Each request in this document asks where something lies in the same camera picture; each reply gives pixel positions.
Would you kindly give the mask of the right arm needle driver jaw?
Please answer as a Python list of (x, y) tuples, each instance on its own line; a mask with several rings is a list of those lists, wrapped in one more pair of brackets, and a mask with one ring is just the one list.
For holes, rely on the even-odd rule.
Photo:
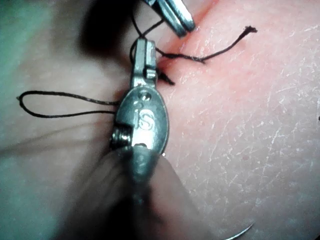
[(187, 34), (187, 31), (181, 24), (173, 8), (166, 0), (156, 0), (154, 3), (154, 10), (164, 19), (179, 38), (184, 37)]
[(167, 3), (173, 10), (183, 29), (187, 32), (192, 32), (196, 25), (185, 3), (182, 0), (167, 0)]

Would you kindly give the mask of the left arm needle driver jaw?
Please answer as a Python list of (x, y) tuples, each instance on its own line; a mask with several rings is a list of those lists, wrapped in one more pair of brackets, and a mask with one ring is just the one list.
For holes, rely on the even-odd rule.
[(136, 42), (134, 50), (134, 59), (132, 66), (132, 74), (130, 79), (130, 87), (135, 88), (140, 85), (146, 85), (146, 45), (147, 41), (139, 38)]
[(146, 41), (145, 79), (148, 85), (156, 87), (158, 74), (156, 62), (156, 45), (152, 40)]

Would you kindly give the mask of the left arm needle driver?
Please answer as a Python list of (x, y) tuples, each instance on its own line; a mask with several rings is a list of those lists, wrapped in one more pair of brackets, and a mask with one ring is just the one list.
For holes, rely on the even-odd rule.
[(161, 155), (169, 132), (168, 111), (160, 93), (147, 85), (136, 86), (125, 94), (115, 113), (110, 148), (143, 146)]

